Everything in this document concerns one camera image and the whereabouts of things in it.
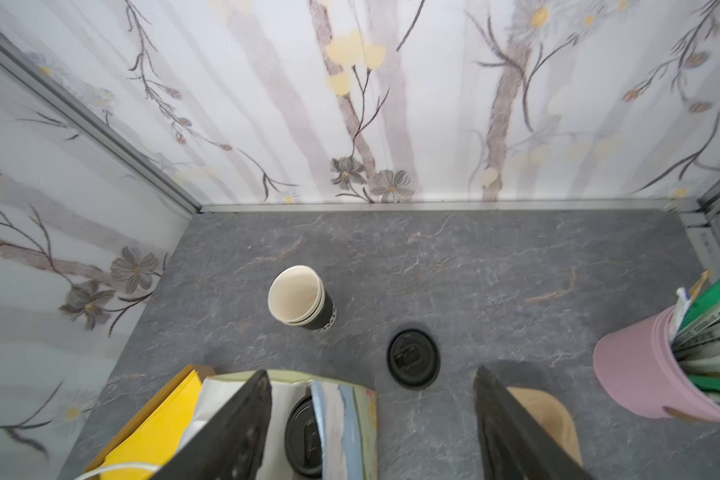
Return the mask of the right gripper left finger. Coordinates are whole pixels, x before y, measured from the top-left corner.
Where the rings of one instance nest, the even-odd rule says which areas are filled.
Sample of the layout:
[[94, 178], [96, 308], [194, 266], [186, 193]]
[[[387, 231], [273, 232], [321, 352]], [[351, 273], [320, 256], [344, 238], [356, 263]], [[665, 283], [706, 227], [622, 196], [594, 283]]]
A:
[[256, 371], [155, 479], [253, 479], [263, 463], [272, 413], [268, 374]]

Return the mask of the green white paper bag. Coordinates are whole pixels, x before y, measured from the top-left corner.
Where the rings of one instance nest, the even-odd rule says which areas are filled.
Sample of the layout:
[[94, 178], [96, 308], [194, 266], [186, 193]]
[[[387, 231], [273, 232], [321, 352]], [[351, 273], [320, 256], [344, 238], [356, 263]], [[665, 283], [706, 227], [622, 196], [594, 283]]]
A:
[[[306, 479], [291, 468], [284, 434], [291, 410], [311, 395], [322, 444], [321, 479], [378, 476], [377, 394], [361, 385], [270, 370], [272, 413], [258, 479]], [[251, 372], [215, 375], [188, 366], [163, 387], [97, 455], [94, 479], [148, 479], [181, 450], [248, 381]]]

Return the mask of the black plastic cup lid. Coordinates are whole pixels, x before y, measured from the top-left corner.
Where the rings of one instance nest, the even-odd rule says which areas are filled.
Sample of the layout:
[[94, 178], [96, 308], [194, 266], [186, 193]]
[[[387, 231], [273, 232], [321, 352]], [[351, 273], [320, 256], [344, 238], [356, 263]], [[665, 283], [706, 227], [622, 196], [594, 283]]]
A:
[[300, 399], [291, 410], [285, 427], [284, 446], [291, 468], [306, 479], [321, 479], [322, 444], [311, 395]]

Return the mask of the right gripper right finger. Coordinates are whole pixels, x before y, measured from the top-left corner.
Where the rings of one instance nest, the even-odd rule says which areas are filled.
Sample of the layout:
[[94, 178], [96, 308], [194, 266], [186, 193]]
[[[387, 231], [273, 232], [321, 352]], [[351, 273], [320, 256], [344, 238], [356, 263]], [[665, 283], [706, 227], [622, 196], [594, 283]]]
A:
[[590, 479], [486, 367], [474, 379], [486, 479]]

